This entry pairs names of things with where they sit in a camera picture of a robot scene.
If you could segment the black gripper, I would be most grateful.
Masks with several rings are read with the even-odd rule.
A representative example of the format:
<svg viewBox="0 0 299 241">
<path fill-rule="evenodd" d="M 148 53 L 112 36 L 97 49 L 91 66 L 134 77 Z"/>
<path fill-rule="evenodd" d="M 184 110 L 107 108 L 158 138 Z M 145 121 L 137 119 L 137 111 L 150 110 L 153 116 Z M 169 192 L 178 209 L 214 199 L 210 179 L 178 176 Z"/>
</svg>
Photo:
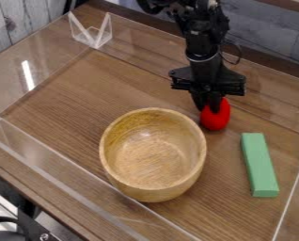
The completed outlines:
<svg viewBox="0 0 299 241">
<path fill-rule="evenodd" d="M 172 88 L 188 90 L 198 110 L 208 105 L 213 113 L 220 112 L 222 95 L 245 95 L 245 77 L 224 65 L 220 56 L 189 56 L 189 65 L 173 69 L 168 75 L 172 78 Z"/>
</svg>

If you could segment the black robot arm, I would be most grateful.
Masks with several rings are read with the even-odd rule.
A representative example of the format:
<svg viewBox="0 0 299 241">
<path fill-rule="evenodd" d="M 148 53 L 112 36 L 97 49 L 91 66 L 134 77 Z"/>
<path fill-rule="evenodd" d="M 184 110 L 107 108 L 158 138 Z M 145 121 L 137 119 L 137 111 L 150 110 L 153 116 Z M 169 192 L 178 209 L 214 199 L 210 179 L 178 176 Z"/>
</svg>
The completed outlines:
<svg viewBox="0 0 299 241">
<path fill-rule="evenodd" d="M 140 9 L 157 15 L 166 9 L 185 41 L 186 67 L 169 71 L 172 89 L 186 90 L 198 110 L 221 110 L 225 95 L 245 95 L 245 77 L 224 65 L 221 46 L 229 30 L 220 0 L 136 0 Z"/>
</svg>

